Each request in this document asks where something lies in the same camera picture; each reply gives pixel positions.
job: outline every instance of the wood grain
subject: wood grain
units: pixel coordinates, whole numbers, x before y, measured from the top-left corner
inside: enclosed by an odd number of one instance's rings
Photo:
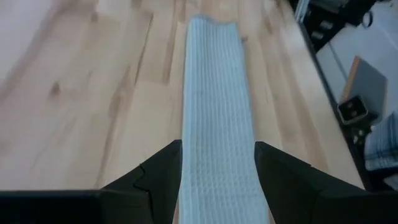
[[[0,58],[7,59],[0,75],[13,80],[0,85],[0,189],[100,188],[181,138],[185,35],[198,12],[237,22],[246,39],[256,140],[363,187],[285,1],[0,6],[0,18],[37,8],[28,15],[32,25],[23,24],[31,27],[17,30],[26,38],[10,38],[15,21],[0,22],[9,26],[0,37]],[[32,41],[36,36],[40,41]]]

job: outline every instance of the textured cloth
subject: textured cloth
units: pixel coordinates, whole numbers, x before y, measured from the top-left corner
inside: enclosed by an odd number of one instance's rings
[[[235,23],[191,19],[183,103],[180,224],[268,223]]]
[[[366,137],[364,157],[367,170],[398,167],[398,112],[381,121]]]

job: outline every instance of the black mount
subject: black mount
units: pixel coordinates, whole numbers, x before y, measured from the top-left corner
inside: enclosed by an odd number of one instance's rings
[[[263,142],[254,159],[276,224],[398,221],[394,192],[369,193]],[[171,224],[181,169],[175,140],[101,190],[0,192],[0,223]]]

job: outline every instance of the floor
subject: floor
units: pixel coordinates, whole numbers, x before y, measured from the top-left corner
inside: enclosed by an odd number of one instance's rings
[[[286,2],[37,4],[51,4],[40,34],[1,43],[33,46],[2,73],[0,189],[100,188],[181,138],[185,34],[198,12],[236,21],[246,40],[256,139],[363,187]]]
[[[398,109],[398,1],[376,3],[370,28],[347,26],[340,31],[317,57],[331,91],[340,101],[355,55],[370,63],[389,82],[386,116]]]

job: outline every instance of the wooden table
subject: wooden table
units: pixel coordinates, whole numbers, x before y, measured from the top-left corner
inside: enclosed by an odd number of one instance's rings
[[[36,29],[8,27],[0,42],[13,56],[0,64],[0,189],[100,188],[180,139],[185,34],[199,12],[247,39],[256,139],[363,187],[286,2],[41,0],[29,16],[18,8],[29,0],[1,4],[0,18]],[[24,32],[35,33],[13,38]]]

